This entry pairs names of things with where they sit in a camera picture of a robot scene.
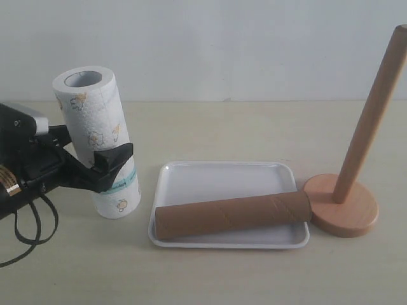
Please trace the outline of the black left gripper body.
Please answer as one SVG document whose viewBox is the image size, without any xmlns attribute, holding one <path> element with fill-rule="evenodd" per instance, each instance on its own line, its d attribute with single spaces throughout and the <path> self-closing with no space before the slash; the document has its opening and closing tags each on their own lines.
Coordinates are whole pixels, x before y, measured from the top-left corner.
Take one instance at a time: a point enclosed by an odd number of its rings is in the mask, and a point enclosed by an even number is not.
<svg viewBox="0 0 407 305">
<path fill-rule="evenodd" d="M 65 149 L 48 148 L 49 139 L 48 133 L 23 138 L 1 131 L 1 203 L 33 200 L 62 186 Z"/>
</svg>

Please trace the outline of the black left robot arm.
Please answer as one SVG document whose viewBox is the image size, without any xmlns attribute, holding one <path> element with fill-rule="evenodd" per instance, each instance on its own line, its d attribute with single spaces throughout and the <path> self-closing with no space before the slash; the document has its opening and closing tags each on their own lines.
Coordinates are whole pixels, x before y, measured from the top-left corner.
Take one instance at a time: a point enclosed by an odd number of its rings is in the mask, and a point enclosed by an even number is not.
<svg viewBox="0 0 407 305">
<path fill-rule="evenodd" d="M 1 217 L 16 212 L 57 187 L 107 191 L 133 155 L 133 145 L 95 151 L 88 168 L 70 154 L 66 125 L 14 103 L 1 104 Z"/>
</svg>

